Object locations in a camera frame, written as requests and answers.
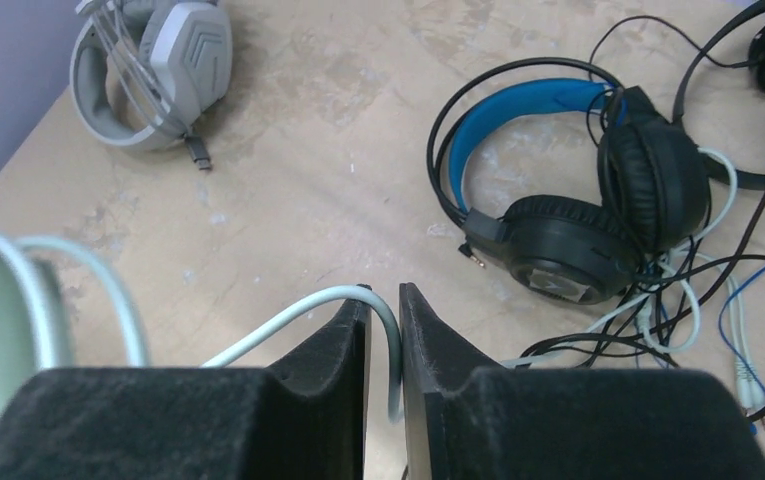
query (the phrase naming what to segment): logo on ear cup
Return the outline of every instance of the logo on ear cup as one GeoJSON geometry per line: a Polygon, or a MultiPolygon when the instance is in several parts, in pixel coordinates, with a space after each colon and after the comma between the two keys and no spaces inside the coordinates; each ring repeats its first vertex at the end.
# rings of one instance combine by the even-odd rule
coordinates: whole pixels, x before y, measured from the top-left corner
{"type": "Polygon", "coordinates": [[[533,270],[529,274],[529,287],[571,302],[579,302],[588,291],[587,285],[543,270],[533,270]]]}

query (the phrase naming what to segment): beige table surface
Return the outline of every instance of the beige table surface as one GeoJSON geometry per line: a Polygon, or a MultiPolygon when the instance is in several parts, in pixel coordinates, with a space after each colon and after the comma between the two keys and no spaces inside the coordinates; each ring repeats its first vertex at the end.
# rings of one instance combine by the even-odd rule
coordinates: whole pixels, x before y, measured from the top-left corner
{"type": "MultiPolygon", "coordinates": [[[[158,365],[199,364],[300,297],[343,283],[369,283],[396,311],[398,284],[414,282],[444,320],[497,359],[582,330],[613,304],[577,309],[547,302],[503,270],[481,270],[456,251],[462,234],[426,176],[429,127],[460,85],[500,63],[587,58],[612,23],[639,13],[663,15],[705,41],[737,11],[689,0],[223,3],[236,55],[229,95],[202,121],[212,173],[196,171],[183,148],[133,156],[101,145],[82,128],[66,92],[0,174],[0,230],[64,235],[109,258],[138,301],[158,365]]],[[[764,22],[744,27],[716,49],[718,56],[742,60],[764,22]]],[[[607,41],[598,63],[626,85],[643,85],[669,114],[693,55],[675,33],[635,23],[607,41]]],[[[468,96],[467,105],[498,86],[556,74],[578,75],[557,68],[508,74],[468,96]]],[[[699,144],[765,171],[765,96],[750,87],[746,72],[701,67],[687,124],[699,144]]],[[[477,157],[468,188],[489,212],[535,193],[599,202],[595,149],[581,115],[518,121],[477,157]]],[[[713,193],[720,206],[726,191],[715,185],[713,193]]],[[[704,244],[706,253],[732,252],[757,198],[738,196],[704,244]]],[[[765,253],[765,217],[750,250],[765,253]]],[[[82,267],[60,266],[80,360],[122,364],[97,281],[82,267]]],[[[736,272],[743,279],[759,266],[745,263],[736,272]]],[[[720,294],[704,309],[700,340],[677,359],[731,386],[732,355],[714,325],[722,300],[720,294]]],[[[745,301],[765,378],[765,278],[745,301]]],[[[239,363],[277,359],[336,307],[309,314],[239,363]]],[[[378,323],[374,328],[381,332],[378,323]]],[[[653,365],[649,358],[644,364],[653,365]]],[[[386,371],[384,336],[374,335],[372,479],[399,478],[405,462],[402,426],[385,417],[386,371]]],[[[765,447],[765,433],[760,437],[765,447]]]]}

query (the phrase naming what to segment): blue and black headphones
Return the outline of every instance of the blue and black headphones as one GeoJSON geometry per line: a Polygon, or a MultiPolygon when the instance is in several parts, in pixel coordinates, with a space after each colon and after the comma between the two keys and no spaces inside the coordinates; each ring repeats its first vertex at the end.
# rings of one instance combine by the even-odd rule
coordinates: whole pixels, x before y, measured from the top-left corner
{"type": "Polygon", "coordinates": [[[624,89],[609,72],[579,60],[542,57],[496,67],[462,87],[438,115],[429,135],[427,167],[444,212],[471,247],[501,262],[530,289],[579,304],[608,300],[633,283],[646,255],[685,240],[709,208],[703,155],[680,128],[668,123],[639,88],[624,89]],[[514,85],[472,107],[435,143],[452,107],[471,89],[509,70],[559,65],[604,82],[573,78],[514,85]],[[557,196],[534,195],[512,203],[500,218],[468,208],[462,193],[465,166],[474,149],[508,121],[524,115],[600,111],[605,125],[597,152],[603,206],[557,196]],[[441,170],[447,156],[450,190],[441,170]]]}

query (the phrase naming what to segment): wooden tabletop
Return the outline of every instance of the wooden tabletop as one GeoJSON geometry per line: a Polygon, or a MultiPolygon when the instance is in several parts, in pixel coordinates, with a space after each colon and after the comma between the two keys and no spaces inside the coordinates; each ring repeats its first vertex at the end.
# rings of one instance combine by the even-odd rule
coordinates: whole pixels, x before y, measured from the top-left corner
{"type": "MultiPolygon", "coordinates": [[[[496,359],[581,331],[614,303],[557,305],[456,251],[463,236],[426,175],[430,125],[456,89],[498,64],[586,59],[614,22],[640,13],[664,16],[702,43],[738,9],[689,0],[223,3],[236,48],[230,93],[201,122],[213,172],[197,171],[184,148],[130,155],[100,144],[65,92],[0,174],[0,230],[63,235],[110,259],[137,299],[159,365],[202,363],[302,296],[344,283],[370,284],[396,305],[398,284],[414,282],[446,322],[496,359]]],[[[714,53],[743,60],[764,24],[751,22],[714,53]]],[[[669,116],[694,54],[674,32],[641,22],[610,37],[596,61],[625,85],[643,86],[669,116]]],[[[509,73],[468,95],[454,113],[500,86],[555,75],[580,74],[551,67],[509,73]]],[[[747,72],[704,62],[687,111],[698,144],[765,172],[765,95],[747,72]]],[[[536,193],[600,202],[595,148],[579,114],[516,121],[472,163],[467,187],[490,213],[536,193]]],[[[722,205],[725,188],[712,190],[722,205]]],[[[731,254],[757,199],[740,193],[702,251],[731,254]]],[[[749,251],[765,253],[765,215],[749,251]]],[[[75,264],[59,266],[80,360],[124,363],[96,279],[75,264]]],[[[745,262],[735,272],[743,280],[760,266],[745,262]]],[[[703,291],[713,279],[704,274],[695,284],[703,291]]],[[[724,298],[716,295],[703,309],[697,345],[677,360],[732,387],[733,356],[716,327],[724,298]]],[[[745,304],[765,379],[765,277],[745,304]]],[[[239,364],[279,358],[336,307],[309,314],[239,364]]],[[[394,479],[405,462],[402,426],[386,421],[384,336],[374,335],[373,343],[367,478],[394,479]]],[[[632,360],[611,364],[634,368],[632,360]]],[[[649,358],[643,364],[654,365],[649,358]]],[[[765,447],[765,432],[760,439],[765,447]]]]}

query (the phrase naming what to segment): gray wall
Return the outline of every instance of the gray wall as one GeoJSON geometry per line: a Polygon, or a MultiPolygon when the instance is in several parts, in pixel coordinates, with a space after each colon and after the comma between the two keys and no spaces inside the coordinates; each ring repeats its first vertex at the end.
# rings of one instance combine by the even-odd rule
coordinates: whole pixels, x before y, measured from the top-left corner
{"type": "Polygon", "coordinates": [[[76,0],[0,0],[0,169],[64,90],[76,0]]]}

